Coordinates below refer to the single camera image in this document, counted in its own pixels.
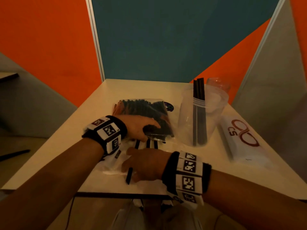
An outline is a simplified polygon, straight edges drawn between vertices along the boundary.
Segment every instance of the metal frame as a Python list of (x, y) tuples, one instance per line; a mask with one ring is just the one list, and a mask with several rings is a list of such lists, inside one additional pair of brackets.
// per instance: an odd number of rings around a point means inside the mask
[(238, 92), (236, 93), (236, 96), (235, 96), (235, 98), (234, 98), (234, 100), (233, 100), (233, 102), (232, 102), (232, 107), (233, 107), (233, 108), (235, 108), (235, 106), (236, 106), (236, 104), (237, 104), (237, 102), (238, 102), (238, 100), (239, 100), (239, 98), (240, 98), (240, 94), (241, 94), (241, 92), (242, 92), (242, 90), (243, 90), (243, 88), (244, 88), (244, 86), (245, 86), (246, 81), (247, 81), (248, 78), (249, 78), (251, 69), (253, 68), (253, 66), (254, 66), (254, 64), (255, 64), (255, 61), (257, 60), (257, 58), (258, 58), (258, 56), (259, 56), (259, 53), (260, 53), (260, 51), (262, 50), (262, 47), (263, 47), (264, 43), (266, 42), (267, 37), (268, 37), (268, 35), (269, 35), (269, 33), (270, 33), (271, 29), (272, 29), (272, 26), (274, 25), (275, 20), (276, 20), (278, 14), (279, 14), (279, 12), (280, 12), (280, 9), (282, 8), (282, 6), (283, 6), (283, 4), (285, 3), (285, 1), (286, 1), (286, 0), (279, 0), (279, 2), (277, 3), (276, 9), (275, 9), (275, 11), (274, 11), (274, 13), (273, 13), (273, 15), (272, 15), (272, 17), (271, 17), (271, 20), (270, 20), (270, 22), (269, 22), (269, 25), (267, 26), (267, 29), (266, 29), (266, 31), (265, 31), (264, 34), (263, 34), (263, 37), (262, 37), (262, 39), (261, 39), (261, 41), (260, 41), (260, 43), (259, 43), (259, 46), (258, 46), (258, 48), (257, 48), (257, 50), (256, 50), (255, 55), (254, 55), (254, 57), (253, 57), (253, 59), (252, 59), (252, 61), (251, 61), (251, 64), (250, 64), (250, 66), (248, 67), (248, 70), (247, 70), (247, 72), (246, 72), (246, 74), (245, 74), (245, 76), (244, 76), (244, 78), (243, 78), (243, 80), (242, 80), (242, 82), (241, 82), (241, 85), (240, 85), (240, 87), (239, 87), (239, 89), (238, 89)]
[(104, 70), (103, 70), (103, 65), (102, 65), (102, 58), (101, 58), (100, 47), (99, 47), (99, 42), (98, 42), (98, 34), (97, 34), (97, 29), (96, 29), (92, 0), (85, 0), (85, 1), (86, 1), (87, 11), (88, 11), (88, 17), (90, 19), (90, 24), (91, 24), (91, 30), (92, 30), (95, 51), (96, 51), (96, 56), (97, 56), (97, 61), (98, 61), (98, 66), (99, 66), (99, 71), (100, 71), (100, 77), (101, 77), (101, 81), (103, 82), (106, 78), (104, 76)]

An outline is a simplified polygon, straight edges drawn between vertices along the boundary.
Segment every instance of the cable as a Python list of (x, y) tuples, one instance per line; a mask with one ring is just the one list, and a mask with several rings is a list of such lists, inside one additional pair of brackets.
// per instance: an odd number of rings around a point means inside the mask
[(219, 216), (217, 216), (217, 218), (216, 218), (216, 220), (215, 220), (215, 223), (214, 223), (214, 227), (213, 227), (213, 230), (215, 230), (215, 227), (216, 227), (216, 224), (217, 224), (217, 221), (219, 220), (219, 218), (221, 217), (221, 216), (223, 216), (224, 214), (222, 213), (222, 214), (220, 214)]
[(69, 213), (68, 213), (68, 219), (67, 219), (67, 224), (66, 224), (66, 228), (65, 228), (65, 230), (67, 230), (68, 225), (69, 225), (69, 220), (70, 220), (71, 209), (72, 209), (72, 205), (74, 204), (74, 201), (75, 201), (75, 196), (72, 198), (72, 202), (71, 202), (71, 205), (70, 205), (70, 209), (69, 209)]

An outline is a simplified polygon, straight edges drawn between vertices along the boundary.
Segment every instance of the orange wall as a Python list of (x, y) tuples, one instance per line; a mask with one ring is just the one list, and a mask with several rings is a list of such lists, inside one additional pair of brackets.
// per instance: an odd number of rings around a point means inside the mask
[(1, 0), (0, 23), (0, 52), (76, 106), (101, 84), (85, 0)]
[(225, 82), (231, 84), (228, 101), (231, 104), (238, 92), (269, 21), (270, 19), (234, 46), (196, 78), (204, 77), (206, 81), (209, 77), (220, 77)]
[(290, 0), (290, 3), (307, 79), (307, 0)]

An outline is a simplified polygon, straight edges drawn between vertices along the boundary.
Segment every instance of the hand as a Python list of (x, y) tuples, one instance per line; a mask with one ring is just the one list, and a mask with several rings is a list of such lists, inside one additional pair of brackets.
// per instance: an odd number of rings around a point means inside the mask
[(132, 175), (134, 182), (161, 180), (165, 166), (171, 156), (170, 152), (153, 148), (128, 148), (126, 154), (131, 155), (131, 157), (122, 164), (122, 172), (126, 172), (132, 167), (133, 171), (136, 172)]
[(143, 127), (154, 125), (157, 128), (161, 128), (156, 120), (140, 115), (115, 115), (114, 117), (120, 119), (126, 125), (128, 137), (139, 139), (142, 142), (148, 140), (148, 137), (143, 132)]

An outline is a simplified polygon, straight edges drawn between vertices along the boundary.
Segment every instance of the white table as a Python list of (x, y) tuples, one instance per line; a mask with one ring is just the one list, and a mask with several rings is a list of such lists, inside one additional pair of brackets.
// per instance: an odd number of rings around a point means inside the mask
[[(81, 139), (82, 128), (93, 120), (111, 114), (113, 105), (120, 99), (158, 98), (173, 104), (179, 111), (181, 93), (189, 88), (189, 83), (132, 81), (107, 79), (99, 88), (63, 123), (46, 143), (21, 167), (21, 169), (2, 187), (15, 190), (44, 165)], [(230, 106), (224, 114), (238, 115)], [(282, 158), (250, 127), (259, 143), (266, 149), (267, 156), (275, 167), (264, 169), (233, 162), (228, 157), (224, 135), (215, 129), (208, 144), (202, 148), (180, 146), (180, 149), (202, 157), (215, 170), (249, 180), (259, 185), (296, 199), (307, 200), (307, 184), (282, 160)], [(165, 150), (178, 149), (178, 146), (159, 144)], [(92, 171), (77, 195), (87, 197), (153, 197), (165, 195), (161, 181), (125, 183), (123, 175), (105, 175), (97, 167)]]

